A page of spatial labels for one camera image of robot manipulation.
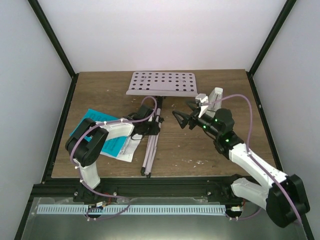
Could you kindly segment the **white sheet music page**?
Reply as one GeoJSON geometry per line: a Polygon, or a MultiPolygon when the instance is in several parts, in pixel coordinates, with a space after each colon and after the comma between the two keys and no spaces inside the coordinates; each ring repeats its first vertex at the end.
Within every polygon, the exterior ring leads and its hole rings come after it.
{"type": "Polygon", "coordinates": [[[140,141],[140,139],[131,139],[131,137],[127,137],[116,159],[131,163],[140,141]]]}

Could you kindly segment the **white metronome body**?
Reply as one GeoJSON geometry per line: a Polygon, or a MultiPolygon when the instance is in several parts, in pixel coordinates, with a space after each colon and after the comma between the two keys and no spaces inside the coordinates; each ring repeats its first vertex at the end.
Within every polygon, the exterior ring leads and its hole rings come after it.
{"type": "Polygon", "coordinates": [[[214,117],[216,111],[221,108],[222,102],[219,101],[223,97],[223,89],[220,87],[215,87],[208,97],[209,106],[207,108],[206,114],[209,117],[214,117]]]}

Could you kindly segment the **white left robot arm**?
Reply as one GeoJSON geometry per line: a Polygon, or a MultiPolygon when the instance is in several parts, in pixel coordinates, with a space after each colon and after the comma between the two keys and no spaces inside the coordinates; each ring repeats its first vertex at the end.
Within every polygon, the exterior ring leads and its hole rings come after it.
{"type": "Polygon", "coordinates": [[[144,136],[155,136],[159,133],[157,110],[157,107],[150,108],[143,104],[137,112],[122,118],[108,117],[104,121],[96,121],[86,117],[71,133],[65,149],[79,172],[80,183],[86,187],[84,195],[89,201],[97,202],[102,196],[96,161],[103,153],[105,144],[121,138],[138,142],[144,136]]]}

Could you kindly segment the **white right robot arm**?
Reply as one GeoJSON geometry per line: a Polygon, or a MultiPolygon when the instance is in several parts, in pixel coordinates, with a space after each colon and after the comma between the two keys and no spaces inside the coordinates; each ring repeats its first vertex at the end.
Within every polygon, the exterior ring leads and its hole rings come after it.
{"type": "Polygon", "coordinates": [[[229,109],[219,108],[214,116],[203,111],[199,101],[188,101],[191,114],[174,110],[172,114],[180,127],[200,127],[211,135],[217,152],[244,169],[256,180],[244,177],[222,188],[223,198],[229,202],[242,198],[265,210],[279,227],[285,228],[310,211],[310,204],[302,179],[287,175],[255,154],[234,132],[235,121],[229,109]]]}

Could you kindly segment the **blue sheet music folder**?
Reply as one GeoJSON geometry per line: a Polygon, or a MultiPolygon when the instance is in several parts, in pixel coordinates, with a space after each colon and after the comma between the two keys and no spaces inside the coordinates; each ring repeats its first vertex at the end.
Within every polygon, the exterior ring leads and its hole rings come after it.
{"type": "Polygon", "coordinates": [[[106,140],[109,132],[103,126],[105,122],[117,120],[116,117],[89,109],[77,128],[69,135],[65,149],[71,157],[80,157],[81,164],[93,163],[99,154],[108,154],[116,158],[127,138],[121,136],[106,140]]]}

